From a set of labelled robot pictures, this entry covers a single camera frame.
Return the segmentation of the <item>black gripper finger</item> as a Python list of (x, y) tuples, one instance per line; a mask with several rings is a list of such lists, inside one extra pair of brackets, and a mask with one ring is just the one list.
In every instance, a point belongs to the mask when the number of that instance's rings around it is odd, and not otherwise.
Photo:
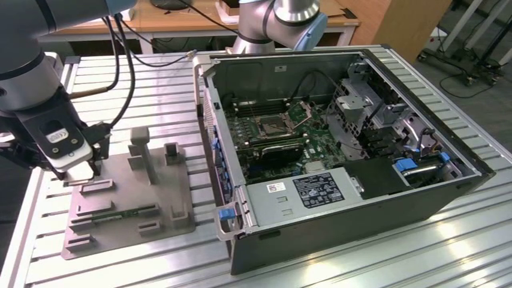
[(23, 169), (41, 168), (53, 172), (58, 180), (63, 180), (65, 174), (58, 172), (49, 163), (31, 136), (27, 133), (13, 133), (13, 139), (1, 142), (1, 157)]
[(93, 156), (89, 160), (89, 167), (93, 171), (93, 177), (101, 175), (101, 165), (98, 162), (109, 157), (109, 140), (99, 140), (91, 145)]

